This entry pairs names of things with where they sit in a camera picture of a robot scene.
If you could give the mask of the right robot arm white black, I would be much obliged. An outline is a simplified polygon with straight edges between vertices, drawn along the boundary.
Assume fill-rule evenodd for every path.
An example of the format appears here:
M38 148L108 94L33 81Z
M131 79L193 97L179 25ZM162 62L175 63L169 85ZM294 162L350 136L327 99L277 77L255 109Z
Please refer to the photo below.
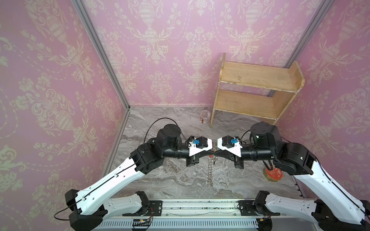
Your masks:
M291 199L260 191L253 202L261 215L289 215L305 219L323 231L368 231L370 203L346 191L323 168L319 159L305 146L284 142L276 126L266 122L252 125L252 142L242 145L238 137L224 136L217 140L216 156L230 159L236 168L245 161L269 161L273 167L302 182L318 198Z

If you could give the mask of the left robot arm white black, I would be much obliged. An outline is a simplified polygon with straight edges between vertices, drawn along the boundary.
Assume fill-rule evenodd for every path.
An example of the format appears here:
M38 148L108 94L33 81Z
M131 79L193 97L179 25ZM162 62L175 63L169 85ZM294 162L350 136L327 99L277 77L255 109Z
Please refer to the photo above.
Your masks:
M163 165L165 158L186 160L190 167L199 163L201 153L212 150L213 142L205 137L190 136L183 141L181 129L167 124L155 138L138 146L117 168L83 190L71 189L65 194L71 213L67 221L75 231L91 231L105 219L125 216L153 216L151 203L144 191L131 196L113 196L130 183Z

